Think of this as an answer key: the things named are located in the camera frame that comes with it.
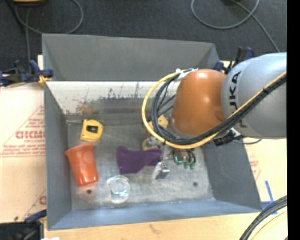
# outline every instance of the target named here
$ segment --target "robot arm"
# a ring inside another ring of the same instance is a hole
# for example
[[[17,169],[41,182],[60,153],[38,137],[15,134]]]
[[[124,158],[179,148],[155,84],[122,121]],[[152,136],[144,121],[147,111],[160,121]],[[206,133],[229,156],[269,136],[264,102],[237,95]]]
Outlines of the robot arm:
[[[226,73],[212,69],[190,72],[178,86],[172,111],[165,114],[169,127],[163,128],[157,120],[166,98],[161,96],[179,75],[176,72],[163,78],[144,99],[143,122],[157,140],[176,149],[193,149],[227,135],[231,129],[244,137],[286,138],[286,53],[248,58]],[[145,107],[159,86],[152,103],[151,128]]]

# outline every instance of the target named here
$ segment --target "black cord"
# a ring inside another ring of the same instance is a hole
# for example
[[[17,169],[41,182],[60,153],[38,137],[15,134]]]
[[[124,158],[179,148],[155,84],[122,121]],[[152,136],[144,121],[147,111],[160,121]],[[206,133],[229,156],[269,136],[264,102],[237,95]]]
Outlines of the black cord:
[[[258,25],[262,28],[262,30],[264,31],[264,33],[266,34],[266,36],[268,37],[268,39],[270,40],[271,44],[273,45],[273,47],[275,48],[275,50],[279,53],[280,50],[279,48],[277,47],[276,43],[273,41],[273,39],[271,38],[270,34],[268,33],[268,31],[266,30],[266,28],[262,25],[262,23],[254,16],[254,13],[256,11],[256,9],[258,8],[259,6],[259,3],[260,3],[260,0],[257,0],[255,5],[254,5],[254,8],[250,11],[248,10],[246,7],[244,7],[242,4],[234,1],[234,0],[227,0],[227,1],[230,1],[234,4],[236,4],[237,6],[239,6],[240,8],[242,8],[243,10],[245,10],[247,13],[248,13],[248,16],[245,17],[243,20],[241,20],[240,22],[236,23],[236,24],[233,24],[233,25],[229,25],[229,26],[216,26],[216,25],[211,25],[211,24],[208,24],[207,22],[203,21],[196,13],[195,11],[195,2],[197,0],[192,0],[191,1],[191,12],[193,14],[193,16],[203,25],[205,25],[206,27],[208,28],[211,28],[211,29],[215,29],[215,30],[230,30],[230,29],[234,29],[234,28],[237,28],[239,26],[241,26],[243,23],[245,23],[247,20],[249,20],[250,18],[253,18],[257,23]]]
[[[269,217],[273,213],[278,212],[279,210],[287,206],[288,206],[287,195],[270,204],[255,218],[252,224],[243,233],[240,240],[248,240],[251,234],[253,233],[253,231],[256,229],[256,227],[260,225],[267,217]]]
[[[80,26],[82,25],[83,21],[84,21],[84,10],[83,10],[83,8],[81,7],[81,5],[80,5],[76,0],[70,0],[70,1],[73,2],[73,3],[79,8],[81,17],[80,17],[79,23],[77,24],[77,26],[76,26],[75,28],[71,29],[71,30],[68,31],[68,32],[62,33],[62,34],[65,34],[65,35],[67,35],[67,34],[72,34],[72,33],[74,33],[75,31],[77,31],[77,30],[80,28]],[[15,8],[15,13],[16,13],[16,16],[18,17],[20,23],[21,23],[24,27],[26,27],[28,30],[31,30],[31,31],[33,31],[33,32],[35,32],[35,33],[37,33],[37,34],[39,34],[39,35],[44,34],[44,32],[39,31],[39,30],[36,30],[35,28],[29,26],[28,24],[26,24],[26,23],[20,18],[19,13],[18,13],[18,6]]]

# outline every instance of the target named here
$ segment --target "kuka logo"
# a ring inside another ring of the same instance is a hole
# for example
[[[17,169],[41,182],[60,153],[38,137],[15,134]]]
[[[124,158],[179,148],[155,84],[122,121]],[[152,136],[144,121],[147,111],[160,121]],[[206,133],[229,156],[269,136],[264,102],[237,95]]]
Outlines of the kuka logo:
[[[242,71],[236,73],[233,78],[232,78],[232,83],[234,83],[234,86],[230,86],[230,106],[231,107],[234,107],[234,112],[237,111],[239,108],[238,108],[238,105],[237,105],[237,96],[235,95],[236,93],[236,90],[237,90],[237,83],[238,83],[238,77],[239,75],[242,73]],[[242,119],[239,120],[239,126],[241,128],[248,128],[246,125],[243,124],[243,121]]]

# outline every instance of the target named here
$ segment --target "blue clamp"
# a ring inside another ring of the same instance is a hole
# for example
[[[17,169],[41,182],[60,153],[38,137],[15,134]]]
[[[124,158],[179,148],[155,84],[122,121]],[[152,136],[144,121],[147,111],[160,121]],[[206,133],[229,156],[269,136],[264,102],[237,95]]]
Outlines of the blue clamp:
[[[11,87],[27,83],[42,83],[50,81],[54,76],[52,69],[41,70],[34,60],[29,63],[30,72],[27,72],[17,60],[11,69],[0,71],[0,87]]]

